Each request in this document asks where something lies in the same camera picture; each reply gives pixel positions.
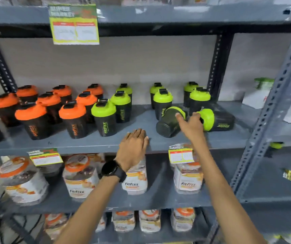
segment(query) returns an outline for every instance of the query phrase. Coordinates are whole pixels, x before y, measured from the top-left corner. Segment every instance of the green shaker bottle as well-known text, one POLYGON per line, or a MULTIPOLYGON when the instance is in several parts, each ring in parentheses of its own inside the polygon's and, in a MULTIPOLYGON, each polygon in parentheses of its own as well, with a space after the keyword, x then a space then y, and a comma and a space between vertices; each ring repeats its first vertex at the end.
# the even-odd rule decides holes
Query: green shaker bottle
POLYGON ((180 113, 184 120, 186 119, 186 113, 178 107, 172 106, 165 111, 164 116, 156 124, 156 131, 163 137, 171 138, 180 131, 178 121, 176 119, 176 113, 180 113))
POLYGON ((163 117, 166 109, 171 107, 172 100, 172 94, 165 88, 159 89, 159 91, 153 96, 157 120, 160 120, 163 117))
POLYGON ((110 101, 116 105, 116 122, 129 122, 132 111, 130 96, 124 91, 117 91, 111 97, 110 101))
POLYGON ((101 136, 107 137, 117 133, 115 113, 116 106, 106 98, 99 99, 91 108, 101 136))
POLYGON ((235 118, 228 112, 203 109, 197 113, 201 114, 204 131, 229 131, 233 129, 235 118))
POLYGON ((132 88, 131 87, 129 87, 128 85, 127 85, 127 83, 123 83, 123 84, 121 84, 120 86, 119 86, 119 88, 117 88, 116 89, 116 91, 118 92, 118 91, 125 91, 125 93, 126 94, 128 94, 129 96, 130 96, 130 98, 131 98, 131 103, 132 103, 132 88))
POLYGON ((184 107, 189 108, 189 95, 196 87, 198 87, 198 84, 194 81, 190 81, 184 86, 184 107))
POLYGON ((195 88, 190 97, 189 115, 191 116, 193 112, 201 111, 206 108, 209 109, 209 100, 211 99, 211 94, 203 87, 195 88))
POLYGON ((159 89, 163 89, 164 87, 160 82, 154 83, 154 85, 150 88, 150 97, 151 97, 151 106, 152 109, 155 109, 155 103, 153 102, 153 96, 156 94, 159 89))

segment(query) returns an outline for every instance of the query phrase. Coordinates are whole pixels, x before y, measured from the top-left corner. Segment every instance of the lime green lid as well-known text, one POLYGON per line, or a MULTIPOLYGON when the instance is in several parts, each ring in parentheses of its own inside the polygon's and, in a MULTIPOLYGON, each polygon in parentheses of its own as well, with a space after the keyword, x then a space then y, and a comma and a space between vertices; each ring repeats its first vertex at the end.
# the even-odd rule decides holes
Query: lime green lid
POLYGON ((155 94, 159 89, 163 89, 164 87, 160 82, 154 83, 154 85, 150 88, 150 93, 155 94))
POLYGON ((196 101, 209 101, 211 94, 203 87, 197 87, 191 92, 189 97, 196 101))
POLYGON ((173 96, 166 88, 159 89, 153 96, 153 101, 157 103, 169 103, 172 102, 173 96))
POLYGON ((210 131, 214 124, 214 112, 211 109, 202 109, 197 113, 201 114, 201 118, 204 120, 204 131, 210 131))
POLYGON ((270 147, 275 148, 275 149, 281 149, 283 147, 284 143, 283 142, 271 142, 270 147))
POLYGON ((184 86, 184 91, 192 92, 192 90, 194 90, 196 87, 198 87, 198 84, 194 81, 190 81, 184 86))
POLYGON ((271 79, 271 78, 264 78, 264 77, 261 77, 261 78, 255 78, 254 80, 257 81, 257 82, 274 82, 274 79, 271 79))
POLYGON ((186 113, 185 113, 184 110, 182 110, 181 108, 176 107, 176 106, 171 106, 171 107, 169 107, 168 109, 166 109, 166 111, 169 110, 169 109, 175 109, 175 110, 178 110, 178 112, 180 112, 180 114, 184 117, 184 120, 186 119, 186 113))
POLYGON ((94 117, 106 117, 116 113, 116 106, 108 99, 99 99, 91 108, 94 117))
POLYGON ((123 83, 116 89, 116 91, 125 91, 126 94, 132 94, 132 88, 127 85, 127 83, 123 83))
POLYGON ((115 105, 125 105, 131 102, 131 98, 124 91, 117 91, 110 99, 115 105))

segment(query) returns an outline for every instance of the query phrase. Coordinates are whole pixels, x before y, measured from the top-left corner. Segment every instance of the smartwatch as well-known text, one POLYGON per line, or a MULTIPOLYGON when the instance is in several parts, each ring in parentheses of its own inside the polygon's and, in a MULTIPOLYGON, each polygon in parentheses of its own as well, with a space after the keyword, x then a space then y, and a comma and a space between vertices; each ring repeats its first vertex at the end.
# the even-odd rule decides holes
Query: smartwatch
POLYGON ((119 166, 119 164, 115 160, 106 162, 102 168, 102 176, 113 175, 119 178, 120 183, 122 183, 127 177, 125 171, 119 166))

